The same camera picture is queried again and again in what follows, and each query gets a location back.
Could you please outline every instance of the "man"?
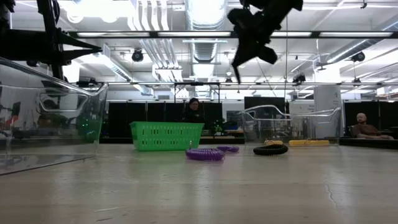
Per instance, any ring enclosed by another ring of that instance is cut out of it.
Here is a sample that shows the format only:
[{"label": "man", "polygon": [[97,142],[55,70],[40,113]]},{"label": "man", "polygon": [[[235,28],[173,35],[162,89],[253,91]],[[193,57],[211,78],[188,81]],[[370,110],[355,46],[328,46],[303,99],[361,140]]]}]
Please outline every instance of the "man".
[{"label": "man", "polygon": [[353,128],[353,135],[355,137],[366,139],[394,139],[391,136],[382,135],[373,125],[366,124],[368,119],[364,113],[357,114],[356,120],[358,124]]}]

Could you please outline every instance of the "black robotic arm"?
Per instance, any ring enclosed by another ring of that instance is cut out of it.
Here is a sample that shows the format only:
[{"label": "black robotic arm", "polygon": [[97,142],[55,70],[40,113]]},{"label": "black robotic arm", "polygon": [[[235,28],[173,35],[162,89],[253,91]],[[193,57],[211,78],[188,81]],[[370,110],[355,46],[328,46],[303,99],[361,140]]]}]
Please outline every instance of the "black robotic arm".
[{"label": "black robotic arm", "polygon": [[[101,52],[101,47],[70,37],[57,28],[60,7],[57,0],[37,0],[38,11],[43,15],[45,32],[14,30],[9,26],[9,15],[14,12],[15,0],[0,0],[0,57],[51,65],[53,76],[64,80],[62,66],[83,55]],[[63,45],[82,47],[82,50],[63,50]]]},{"label": "black robotic arm", "polygon": [[[276,63],[277,54],[265,45],[271,41],[272,33],[281,29],[280,23],[292,9],[301,11],[303,8],[303,0],[240,0],[240,3],[242,9],[232,9],[228,13],[239,39],[231,64],[238,83],[241,83],[238,67],[248,60],[259,57],[268,63]],[[260,11],[253,15],[250,6]]]}]

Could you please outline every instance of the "plastic basket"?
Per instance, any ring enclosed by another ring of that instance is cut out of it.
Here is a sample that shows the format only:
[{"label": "plastic basket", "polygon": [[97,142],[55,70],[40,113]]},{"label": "plastic basket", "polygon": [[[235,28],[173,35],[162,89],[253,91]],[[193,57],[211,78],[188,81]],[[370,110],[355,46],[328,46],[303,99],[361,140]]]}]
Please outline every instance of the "plastic basket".
[{"label": "plastic basket", "polygon": [[204,124],[132,122],[134,147],[138,151],[183,151],[198,147]]},{"label": "plastic basket", "polygon": [[284,144],[302,140],[306,142],[303,146],[320,146],[326,140],[338,144],[340,138],[341,108],[284,114],[274,105],[264,105],[246,109],[241,115],[246,145],[262,146],[269,140]]},{"label": "plastic basket", "polygon": [[0,58],[0,174],[94,156],[107,91]]}]

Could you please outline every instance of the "black rubber ring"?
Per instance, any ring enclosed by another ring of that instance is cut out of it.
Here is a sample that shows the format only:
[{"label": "black rubber ring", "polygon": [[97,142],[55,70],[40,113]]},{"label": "black rubber ring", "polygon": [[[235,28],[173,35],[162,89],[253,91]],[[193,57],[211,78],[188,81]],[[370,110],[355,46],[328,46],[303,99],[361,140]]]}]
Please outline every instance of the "black rubber ring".
[{"label": "black rubber ring", "polygon": [[259,156],[276,156],[286,153],[289,148],[283,144],[272,144],[253,149],[253,152]]}]

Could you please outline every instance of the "green plastic basket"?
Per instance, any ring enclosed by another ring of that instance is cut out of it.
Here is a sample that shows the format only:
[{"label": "green plastic basket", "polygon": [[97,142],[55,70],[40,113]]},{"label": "green plastic basket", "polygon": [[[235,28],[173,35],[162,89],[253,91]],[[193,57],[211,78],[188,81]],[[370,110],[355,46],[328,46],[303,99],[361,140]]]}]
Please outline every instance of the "green plastic basket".
[{"label": "green plastic basket", "polygon": [[138,151],[182,151],[198,147],[204,124],[132,122],[134,147]]}]

